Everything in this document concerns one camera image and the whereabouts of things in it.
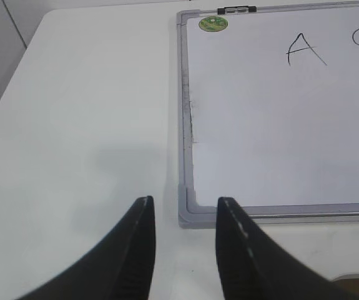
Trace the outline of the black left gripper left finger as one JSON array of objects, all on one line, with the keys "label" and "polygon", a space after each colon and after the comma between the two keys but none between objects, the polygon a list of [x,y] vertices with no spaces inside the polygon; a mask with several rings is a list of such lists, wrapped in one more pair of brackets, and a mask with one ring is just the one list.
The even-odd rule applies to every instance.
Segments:
[{"label": "black left gripper left finger", "polygon": [[23,299],[148,299],[155,265],[155,210],[140,197],[72,266]]}]

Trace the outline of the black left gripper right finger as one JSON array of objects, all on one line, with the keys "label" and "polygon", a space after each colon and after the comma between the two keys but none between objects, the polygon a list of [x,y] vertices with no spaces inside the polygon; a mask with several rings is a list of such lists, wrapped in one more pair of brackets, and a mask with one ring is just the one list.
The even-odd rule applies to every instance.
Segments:
[{"label": "black left gripper right finger", "polygon": [[225,299],[358,299],[295,259],[232,197],[220,197],[215,255]]}]

